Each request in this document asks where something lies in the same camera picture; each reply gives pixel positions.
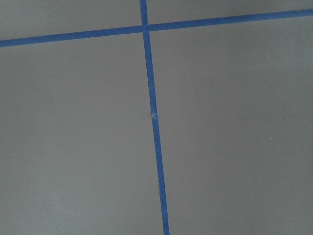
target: floor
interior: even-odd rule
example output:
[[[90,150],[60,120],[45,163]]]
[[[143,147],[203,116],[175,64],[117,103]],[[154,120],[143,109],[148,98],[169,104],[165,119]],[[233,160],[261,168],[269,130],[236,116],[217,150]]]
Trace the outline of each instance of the floor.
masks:
[[[313,234],[311,0],[0,9],[0,234]]]

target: blue tape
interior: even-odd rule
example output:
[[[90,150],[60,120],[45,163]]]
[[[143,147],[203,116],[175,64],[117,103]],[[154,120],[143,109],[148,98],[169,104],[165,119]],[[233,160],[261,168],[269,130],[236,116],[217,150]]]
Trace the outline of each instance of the blue tape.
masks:
[[[142,21],[143,42],[144,42],[144,49],[145,49],[145,56],[146,56],[150,108],[151,108],[151,115],[152,115],[152,127],[153,127],[154,141],[155,141],[156,167],[157,167],[157,176],[158,176],[158,183],[159,183],[159,190],[160,190],[163,232],[164,232],[164,235],[169,235],[170,230],[168,226],[168,213],[167,213],[167,204],[166,204],[161,140],[160,140],[160,131],[159,131],[159,126],[158,126],[158,117],[157,117],[155,78],[154,78],[153,64],[152,64],[150,34],[149,34],[149,29],[148,29],[147,3],[146,3],[146,0],[139,0],[139,2],[140,2],[140,12],[141,12],[141,21]]]
[[[216,24],[233,24],[240,22],[249,21],[264,21],[273,19],[283,19],[283,18],[293,18],[293,17],[303,17],[303,16],[313,16],[313,9],[306,9],[300,11],[283,11],[283,12],[273,12],[264,14],[254,14],[254,15],[244,15],[244,16],[231,16],[222,18],[212,18],[205,20],[194,20],[194,21],[181,21],[172,23],[157,23],[150,24],[149,31],[159,31],[177,28],[190,28],[198,26],[208,26]]]
[[[120,34],[130,34],[130,33],[140,33],[142,32],[142,26],[131,26],[123,28],[110,28],[110,29],[101,29],[101,30],[92,30],[84,32],[75,32],[75,33],[63,33],[63,34],[54,34],[47,36],[38,36],[30,38],[17,38],[0,41],[0,47],[11,47],[18,45],[34,44],[34,43],[47,43],[55,41],[64,41],[64,40],[73,40],[73,39],[82,39],[82,38],[95,38],[111,35],[120,35]]]

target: gray tile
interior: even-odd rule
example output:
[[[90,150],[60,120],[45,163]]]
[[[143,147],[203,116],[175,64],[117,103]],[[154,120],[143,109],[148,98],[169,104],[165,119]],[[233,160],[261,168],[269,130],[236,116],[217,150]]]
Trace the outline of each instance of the gray tile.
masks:
[[[142,35],[0,61],[0,234],[161,234]]]
[[[136,0],[1,0],[0,40],[141,25]]]
[[[151,33],[172,235],[313,234],[312,24]]]
[[[311,0],[147,0],[149,23],[166,23],[313,8]]]

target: blue stripe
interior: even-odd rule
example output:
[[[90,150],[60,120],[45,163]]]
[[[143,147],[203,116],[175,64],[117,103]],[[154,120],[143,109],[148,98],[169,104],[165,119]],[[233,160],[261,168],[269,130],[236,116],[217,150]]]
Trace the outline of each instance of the blue stripe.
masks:
[[[131,26],[123,28],[110,28],[93,31],[75,32],[75,33],[63,33],[54,34],[30,38],[17,38],[0,41],[0,47],[11,47],[18,45],[34,44],[34,43],[47,43],[55,41],[82,39],[82,38],[95,38],[111,35],[130,34],[142,32],[142,26]]]
[[[148,76],[152,127],[153,127],[153,135],[154,135],[154,140],[155,140],[156,167],[157,167],[157,176],[158,176],[158,183],[159,183],[159,190],[160,190],[163,232],[164,232],[164,235],[169,235],[170,230],[168,226],[168,213],[167,213],[167,204],[166,204],[161,140],[160,140],[160,131],[159,131],[159,126],[158,126],[158,117],[157,117],[155,78],[154,78],[154,73],[153,73],[150,34],[149,34],[149,29],[148,29],[147,3],[146,3],[146,0],[139,0],[139,2],[140,2],[140,12],[141,12],[141,21],[142,21],[143,42],[144,42],[145,56],[146,56],[146,67],[147,67],[147,76]]]
[[[313,16],[313,9],[306,9],[300,11],[283,11],[283,12],[273,12],[264,14],[254,14],[254,15],[244,15],[244,16],[231,16],[222,18],[212,18],[205,20],[194,20],[194,21],[181,21],[172,23],[157,23],[150,24],[150,31],[177,29],[177,28],[190,28],[198,26],[208,26],[216,24],[233,24],[240,22],[249,21],[264,21],[273,19],[283,19],[283,18],[293,18],[293,17],[303,17],[303,16]]]

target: blue line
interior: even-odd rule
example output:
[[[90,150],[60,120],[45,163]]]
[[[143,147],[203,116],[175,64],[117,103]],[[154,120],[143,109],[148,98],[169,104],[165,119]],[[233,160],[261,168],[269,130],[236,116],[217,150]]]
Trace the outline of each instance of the blue line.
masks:
[[[0,47],[11,47],[18,45],[34,44],[34,43],[47,43],[55,41],[64,41],[64,40],[73,40],[73,39],[82,39],[82,38],[95,38],[111,35],[120,35],[120,34],[130,34],[130,33],[140,33],[142,32],[142,26],[131,26],[123,28],[110,28],[110,29],[101,29],[101,30],[92,30],[84,32],[75,32],[75,33],[63,33],[63,34],[54,34],[30,38],[17,38],[0,41]]]
[[[154,78],[154,73],[153,73],[150,34],[149,34],[149,29],[148,29],[147,3],[146,3],[146,0],[139,0],[139,2],[140,2],[140,12],[141,12],[141,21],[142,21],[143,42],[144,42],[145,56],[146,56],[146,67],[147,67],[147,76],[148,76],[152,127],[153,127],[153,135],[154,135],[155,150],[156,150],[156,167],[157,167],[158,184],[159,184],[159,190],[160,190],[163,232],[164,232],[164,235],[169,235],[170,230],[168,226],[168,213],[167,213],[167,204],[166,204],[161,140],[160,140],[160,131],[158,127],[158,117],[157,117],[157,99],[156,99],[156,90],[155,90],[155,78]]]
[[[300,11],[283,11],[283,12],[273,12],[264,14],[254,14],[254,15],[243,15],[243,16],[231,16],[222,18],[212,18],[204,20],[194,20],[194,21],[181,21],[172,23],[157,23],[150,24],[149,31],[159,31],[177,28],[190,28],[198,26],[208,26],[217,24],[233,24],[240,22],[249,21],[264,21],[273,19],[283,19],[283,18],[293,18],[293,17],[303,17],[303,16],[313,16],[313,9],[306,9]]]

